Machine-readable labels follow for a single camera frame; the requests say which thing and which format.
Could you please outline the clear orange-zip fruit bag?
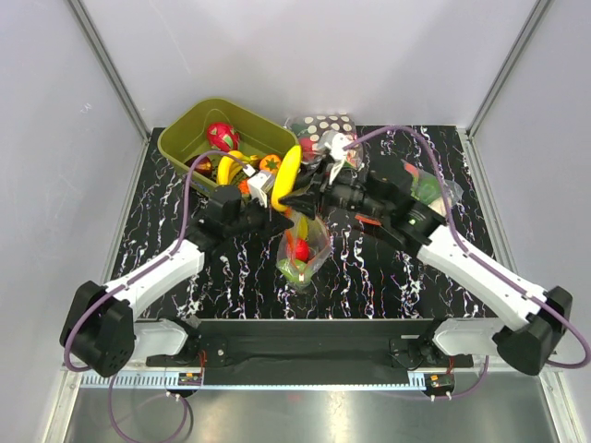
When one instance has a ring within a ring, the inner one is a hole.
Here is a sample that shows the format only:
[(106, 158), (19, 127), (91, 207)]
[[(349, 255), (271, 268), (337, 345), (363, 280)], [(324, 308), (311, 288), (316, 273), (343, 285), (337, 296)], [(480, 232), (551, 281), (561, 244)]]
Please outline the clear orange-zip fruit bag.
[(311, 220), (294, 210), (288, 210), (286, 215), (294, 225), (283, 233), (276, 268), (290, 286), (303, 289), (331, 254), (331, 236), (320, 217)]

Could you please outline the orange fake persimmon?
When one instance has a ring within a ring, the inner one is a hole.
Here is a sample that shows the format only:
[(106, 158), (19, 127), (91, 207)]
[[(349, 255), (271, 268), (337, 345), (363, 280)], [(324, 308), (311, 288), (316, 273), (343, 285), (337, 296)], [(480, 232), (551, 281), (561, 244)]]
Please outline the orange fake persimmon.
[(261, 171), (267, 171), (273, 175), (279, 172), (282, 165), (282, 158), (276, 154), (269, 154), (264, 156), (259, 162), (259, 169)]

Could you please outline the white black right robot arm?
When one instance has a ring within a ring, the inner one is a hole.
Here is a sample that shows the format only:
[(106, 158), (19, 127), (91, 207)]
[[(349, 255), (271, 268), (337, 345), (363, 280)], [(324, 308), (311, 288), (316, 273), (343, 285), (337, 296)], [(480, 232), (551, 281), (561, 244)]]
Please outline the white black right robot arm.
[(435, 320), (408, 346), (428, 365), (456, 355), (494, 355), (523, 374), (536, 376), (565, 333), (573, 298), (528, 282), (471, 245), (437, 211), (411, 194), (414, 176), (370, 171), (360, 186), (333, 183), (316, 173), (309, 185), (279, 203), (312, 218), (329, 208), (360, 216), (363, 231), (446, 274), (484, 302), (493, 318)]

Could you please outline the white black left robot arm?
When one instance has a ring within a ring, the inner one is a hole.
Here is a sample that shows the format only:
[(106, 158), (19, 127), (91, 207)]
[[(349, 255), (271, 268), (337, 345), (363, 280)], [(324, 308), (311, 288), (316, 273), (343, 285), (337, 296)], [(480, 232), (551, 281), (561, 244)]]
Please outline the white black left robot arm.
[(257, 201), (244, 202), (237, 187), (218, 187), (159, 255), (113, 281), (78, 287), (59, 338), (66, 367), (111, 377), (128, 362), (153, 356), (192, 364), (199, 356), (196, 328), (173, 318), (142, 321), (140, 315), (177, 284), (199, 275), (226, 241), (246, 233), (275, 236), (293, 225)]

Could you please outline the yellow fake starfruit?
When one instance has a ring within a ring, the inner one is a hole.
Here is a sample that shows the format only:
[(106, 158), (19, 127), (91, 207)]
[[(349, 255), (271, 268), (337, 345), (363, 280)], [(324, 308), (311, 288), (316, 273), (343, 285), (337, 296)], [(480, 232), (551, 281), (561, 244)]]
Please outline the yellow fake starfruit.
[(295, 224), (297, 237), (302, 240), (308, 239), (308, 218), (301, 216)]

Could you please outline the green fake starfruit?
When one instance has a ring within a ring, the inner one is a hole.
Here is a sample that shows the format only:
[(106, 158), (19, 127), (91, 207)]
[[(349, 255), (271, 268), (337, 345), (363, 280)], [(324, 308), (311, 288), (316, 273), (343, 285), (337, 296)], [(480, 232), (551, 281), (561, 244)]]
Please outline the green fake starfruit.
[(281, 259), (277, 262), (277, 269), (294, 286), (306, 286), (312, 279), (311, 268), (301, 260)]

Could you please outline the polka dot zip bag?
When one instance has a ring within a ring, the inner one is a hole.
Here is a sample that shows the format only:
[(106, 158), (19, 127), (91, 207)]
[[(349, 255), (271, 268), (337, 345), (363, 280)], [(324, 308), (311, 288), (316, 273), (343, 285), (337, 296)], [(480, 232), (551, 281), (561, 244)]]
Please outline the polka dot zip bag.
[(336, 162), (343, 161), (345, 167), (354, 170), (363, 165), (362, 146), (346, 148), (357, 140), (355, 122), (347, 113), (290, 117), (285, 127), (298, 139), (302, 163), (306, 166), (318, 163), (324, 154), (329, 154)]

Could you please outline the yellow fake banana bunch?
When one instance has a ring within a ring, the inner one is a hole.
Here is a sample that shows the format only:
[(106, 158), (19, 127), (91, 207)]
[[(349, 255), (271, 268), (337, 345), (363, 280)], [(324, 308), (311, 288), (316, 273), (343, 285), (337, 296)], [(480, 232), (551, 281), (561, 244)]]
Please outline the yellow fake banana bunch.
[[(259, 165), (260, 156), (258, 155), (248, 156), (239, 150), (231, 150), (229, 154), (255, 168)], [(218, 164), (216, 183), (220, 186), (231, 185), (235, 176), (242, 170), (243, 167), (237, 161), (223, 156)]]

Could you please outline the dark red fake apple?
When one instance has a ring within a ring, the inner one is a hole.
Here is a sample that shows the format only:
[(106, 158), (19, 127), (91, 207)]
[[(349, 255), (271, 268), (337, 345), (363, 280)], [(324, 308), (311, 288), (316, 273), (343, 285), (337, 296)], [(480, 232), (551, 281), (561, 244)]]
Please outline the dark red fake apple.
[(210, 177), (213, 172), (213, 163), (208, 156), (205, 156), (199, 160), (194, 171), (198, 174)]

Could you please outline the red fake dragon fruit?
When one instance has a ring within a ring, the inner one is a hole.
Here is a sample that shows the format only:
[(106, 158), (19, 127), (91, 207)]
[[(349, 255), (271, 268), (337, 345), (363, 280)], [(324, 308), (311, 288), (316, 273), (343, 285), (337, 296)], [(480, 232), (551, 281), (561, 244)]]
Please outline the red fake dragon fruit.
[(235, 128), (224, 122), (215, 122), (206, 131), (210, 145), (218, 150), (229, 152), (239, 150), (240, 136)]

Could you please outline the clear orange-zip vegetable bag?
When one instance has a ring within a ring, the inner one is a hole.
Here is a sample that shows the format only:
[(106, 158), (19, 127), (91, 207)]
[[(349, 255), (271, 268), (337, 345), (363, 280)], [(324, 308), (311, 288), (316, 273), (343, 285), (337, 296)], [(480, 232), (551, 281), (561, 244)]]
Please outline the clear orange-zip vegetable bag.
[[(444, 198), (441, 193), (440, 184), (436, 176), (415, 167), (409, 162), (403, 161), (403, 165), (405, 170), (412, 176), (412, 197), (429, 206), (432, 210), (438, 212), (439, 215), (445, 217), (447, 215), (447, 211), (445, 209)], [(464, 191), (454, 181), (445, 180), (444, 184), (447, 189), (448, 205), (453, 207), (461, 201)]]

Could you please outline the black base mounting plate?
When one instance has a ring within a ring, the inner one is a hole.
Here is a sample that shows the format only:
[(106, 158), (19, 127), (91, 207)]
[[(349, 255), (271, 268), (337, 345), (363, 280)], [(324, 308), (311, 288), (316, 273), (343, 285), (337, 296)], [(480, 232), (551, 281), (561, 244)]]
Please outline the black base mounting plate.
[(159, 351), (148, 357), (148, 363), (189, 366), (204, 357), (207, 367), (232, 367), (255, 359), (361, 361), (407, 370), (471, 366), (471, 357), (449, 357), (427, 343), (438, 325), (428, 319), (208, 319), (188, 329), (187, 342), (178, 354)]

